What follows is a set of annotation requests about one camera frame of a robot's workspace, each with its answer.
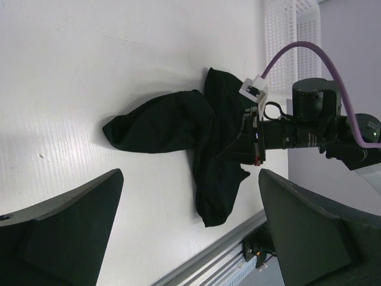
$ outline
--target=white crate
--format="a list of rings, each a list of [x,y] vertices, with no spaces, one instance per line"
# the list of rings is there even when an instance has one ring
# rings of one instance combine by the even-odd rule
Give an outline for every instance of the white crate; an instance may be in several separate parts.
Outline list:
[[[320,10],[316,0],[265,0],[267,63],[284,46],[295,41],[321,45]],[[297,80],[321,77],[321,61],[306,48],[292,49],[268,75],[271,93],[289,96]]]

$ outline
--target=white table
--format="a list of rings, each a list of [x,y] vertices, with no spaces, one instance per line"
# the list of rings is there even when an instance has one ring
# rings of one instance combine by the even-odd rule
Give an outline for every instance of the white table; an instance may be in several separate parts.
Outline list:
[[[146,100],[201,89],[208,67],[265,65],[260,0],[0,0],[0,214],[120,168],[98,285],[149,285],[263,208],[259,169],[228,221],[204,228],[188,153],[113,149],[101,127]],[[264,167],[287,175],[287,155]]]

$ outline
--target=gray wall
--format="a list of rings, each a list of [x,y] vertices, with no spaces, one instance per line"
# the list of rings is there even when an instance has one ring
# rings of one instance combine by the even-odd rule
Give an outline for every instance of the gray wall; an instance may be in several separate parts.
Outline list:
[[[380,0],[320,4],[322,47],[339,70],[356,113],[381,119]],[[323,77],[329,78],[323,69]],[[317,149],[289,150],[289,178],[306,189],[381,215],[381,195],[336,159]]]

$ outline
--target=black garment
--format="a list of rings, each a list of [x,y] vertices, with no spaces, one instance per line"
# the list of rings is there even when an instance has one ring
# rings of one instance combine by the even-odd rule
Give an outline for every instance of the black garment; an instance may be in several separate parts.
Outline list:
[[[205,96],[182,91],[154,98],[103,127],[114,147],[131,152],[166,153],[195,149],[196,208],[205,226],[225,223],[239,184],[250,173],[239,163],[216,159],[239,132],[242,115],[253,102],[238,91],[242,82],[210,69]]]

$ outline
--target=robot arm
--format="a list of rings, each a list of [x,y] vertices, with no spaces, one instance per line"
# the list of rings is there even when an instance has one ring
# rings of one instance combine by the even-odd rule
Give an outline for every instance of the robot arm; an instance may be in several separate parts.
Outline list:
[[[261,98],[256,88],[245,90]],[[272,120],[263,120],[257,100],[259,105],[246,110],[239,134],[219,157],[259,166],[266,160],[266,150],[317,147],[349,170],[381,163],[381,149],[362,148],[356,143],[348,118],[341,115],[341,96],[334,81],[300,80],[292,87],[292,99],[293,115],[281,112],[280,118]],[[379,120],[369,114],[356,114],[356,120],[364,141],[381,141]]]

